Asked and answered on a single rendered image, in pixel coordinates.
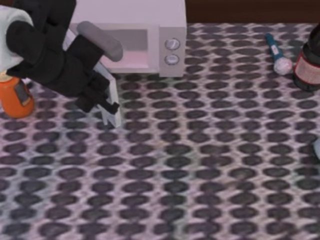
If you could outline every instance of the blue brush handle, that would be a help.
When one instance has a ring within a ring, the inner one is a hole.
[[[279,48],[278,44],[276,43],[274,37],[270,33],[267,33],[265,35],[265,39],[266,39],[266,42],[268,43],[268,45],[270,47],[273,60],[277,61],[278,59],[283,58],[284,54],[280,50],[280,48]]]

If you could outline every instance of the microwave dial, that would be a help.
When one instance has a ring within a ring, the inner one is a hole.
[[[175,54],[168,55],[164,58],[165,63],[168,65],[176,65],[179,60],[179,57]]]
[[[165,41],[165,47],[168,50],[177,50],[180,47],[180,42],[176,38]]]

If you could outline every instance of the microwave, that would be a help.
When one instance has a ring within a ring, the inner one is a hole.
[[[77,35],[77,26],[85,21],[121,43],[120,61],[100,59],[111,73],[184,75],[185,0],[77,0],[69,30]]]

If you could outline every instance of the orange bottle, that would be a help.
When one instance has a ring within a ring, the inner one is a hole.
[[[30,115],[35,100],[27,86],[17,77],[0,73],[0,102],[4,112],[11,118],[19,119]]]

